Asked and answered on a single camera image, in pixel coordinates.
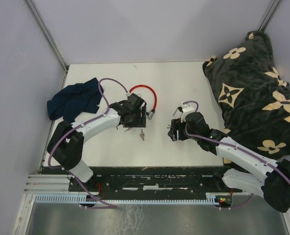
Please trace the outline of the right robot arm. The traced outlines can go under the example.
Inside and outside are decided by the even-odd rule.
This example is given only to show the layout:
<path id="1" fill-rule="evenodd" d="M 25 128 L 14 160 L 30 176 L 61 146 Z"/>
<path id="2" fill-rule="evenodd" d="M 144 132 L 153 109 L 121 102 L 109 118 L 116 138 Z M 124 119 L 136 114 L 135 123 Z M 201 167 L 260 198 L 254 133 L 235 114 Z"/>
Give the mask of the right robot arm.
<path id="1" fill-rule="evenodd" d="M 240 189 L 262 197 L 279 212 L 285 213 L 290 208 L 290 161 L 287 159 L 270 159 L 240 145 L 222 131 L 210 128 L 199 112 L 172 119 L 168 136 L 172 141 L 194 140 L 202 150 L 244 169 L 241 172 L 230 168 L 214 177 L 213 187 L 217 191 Z"/>

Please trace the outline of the silver key bunch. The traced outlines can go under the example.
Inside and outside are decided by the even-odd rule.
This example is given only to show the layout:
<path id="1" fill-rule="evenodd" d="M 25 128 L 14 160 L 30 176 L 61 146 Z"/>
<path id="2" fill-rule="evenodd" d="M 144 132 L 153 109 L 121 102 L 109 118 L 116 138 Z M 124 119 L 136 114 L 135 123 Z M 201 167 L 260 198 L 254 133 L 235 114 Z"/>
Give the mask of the silver key bunch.
<path id="1" fill-rule="evenodd" d="M 141 139 L 144 141 L 145 133 L 144 133 L 143 129 L 140 130 L 140 134 L 139 134 L 139 136 L 140 136 Z"/>

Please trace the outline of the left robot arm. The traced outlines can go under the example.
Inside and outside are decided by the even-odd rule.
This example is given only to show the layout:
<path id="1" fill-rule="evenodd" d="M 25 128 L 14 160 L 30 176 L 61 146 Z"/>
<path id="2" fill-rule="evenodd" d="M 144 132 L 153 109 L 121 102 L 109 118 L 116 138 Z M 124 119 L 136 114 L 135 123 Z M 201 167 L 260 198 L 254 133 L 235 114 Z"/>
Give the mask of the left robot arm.
<path id="1" fill-rule="evenodd" d="M 132 93 L 126 100 L 108 104 L 105 113 L 82 122 L 61 121 L 47 146 L 48 154 L 60 166 L 79 179 L 80 186 L 91 191 L 96 187 L 96 178 L 90 167 L 82 160 L 84 144 L 110 128 L 146 127 L 147 103 Z"/>

